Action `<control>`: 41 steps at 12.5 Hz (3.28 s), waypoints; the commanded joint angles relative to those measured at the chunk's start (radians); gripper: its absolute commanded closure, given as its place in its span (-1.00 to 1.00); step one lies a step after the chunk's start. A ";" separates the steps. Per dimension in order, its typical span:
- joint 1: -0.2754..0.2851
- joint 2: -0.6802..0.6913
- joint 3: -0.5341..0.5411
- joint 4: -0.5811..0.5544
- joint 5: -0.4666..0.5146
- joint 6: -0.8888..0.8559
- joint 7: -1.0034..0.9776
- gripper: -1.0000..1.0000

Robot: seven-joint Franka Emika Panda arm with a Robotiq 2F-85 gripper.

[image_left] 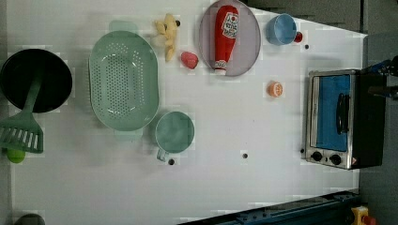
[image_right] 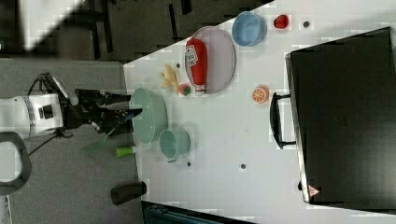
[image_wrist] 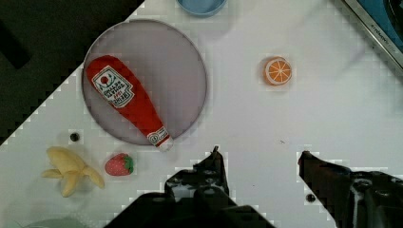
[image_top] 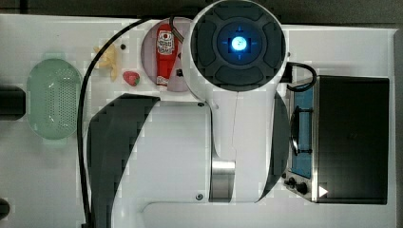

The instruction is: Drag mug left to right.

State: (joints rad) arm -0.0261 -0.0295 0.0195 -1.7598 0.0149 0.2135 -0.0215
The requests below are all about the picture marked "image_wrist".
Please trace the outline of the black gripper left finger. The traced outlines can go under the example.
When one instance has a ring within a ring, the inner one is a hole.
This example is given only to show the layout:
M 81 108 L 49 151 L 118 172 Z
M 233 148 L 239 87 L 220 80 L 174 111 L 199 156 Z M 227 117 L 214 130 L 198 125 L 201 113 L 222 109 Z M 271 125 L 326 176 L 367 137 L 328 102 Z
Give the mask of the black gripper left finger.
M 215 147 L 170 177 L 161 193 L 135 199 L 106 228 L 276 228 L 249 205 L 229 197 L 223 156 Z

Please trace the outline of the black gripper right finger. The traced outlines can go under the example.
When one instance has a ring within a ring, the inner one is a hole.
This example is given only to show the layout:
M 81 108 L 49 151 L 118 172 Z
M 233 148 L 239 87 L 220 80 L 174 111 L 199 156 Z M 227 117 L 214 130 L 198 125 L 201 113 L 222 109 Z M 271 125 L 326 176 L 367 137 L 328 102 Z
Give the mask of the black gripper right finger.
M 353 171 L 301 153 L 299 176 L 337 228 L 403 228 L 402 179 L 380 171 Z

